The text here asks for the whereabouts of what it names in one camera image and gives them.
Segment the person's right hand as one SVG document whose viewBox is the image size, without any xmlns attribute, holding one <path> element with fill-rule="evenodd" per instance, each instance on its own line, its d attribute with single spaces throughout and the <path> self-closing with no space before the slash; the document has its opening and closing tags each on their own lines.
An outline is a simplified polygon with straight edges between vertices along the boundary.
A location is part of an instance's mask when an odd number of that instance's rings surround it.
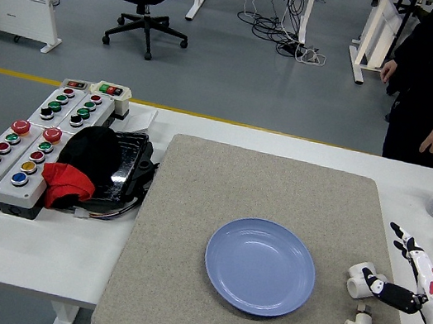
<svg viewBox="0 0 433 324">
<path fill-rule="evenodd" d="M 387 83 L 389 79 L 395 74 L 397 71 L 397 62 L 395 60 L 387 61 L 382 69 L 380 70 L 380 78 L 383 83 Z"/>
</svg>

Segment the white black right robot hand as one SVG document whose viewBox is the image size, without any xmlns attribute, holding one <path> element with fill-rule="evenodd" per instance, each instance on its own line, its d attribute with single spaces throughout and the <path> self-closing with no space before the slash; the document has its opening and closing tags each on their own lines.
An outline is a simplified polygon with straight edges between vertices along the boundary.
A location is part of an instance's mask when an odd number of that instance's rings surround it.
<svg viewBox="0 0 433 324">
<path fill-rule="evenodd" d="M 362 268 L 366 284 L 372 294 L 401 312 L 421 312 L 425 324 L 433 324 L 433 264 L 427 253 L 416 243 L 415 238 L 392 222 L 391 228 L 398 240 L 393 244 L 410 263 L 416 276 L 416 291 L 412 292 L 394 283 L 382 281 L 369 268 Z"/>
</svg>

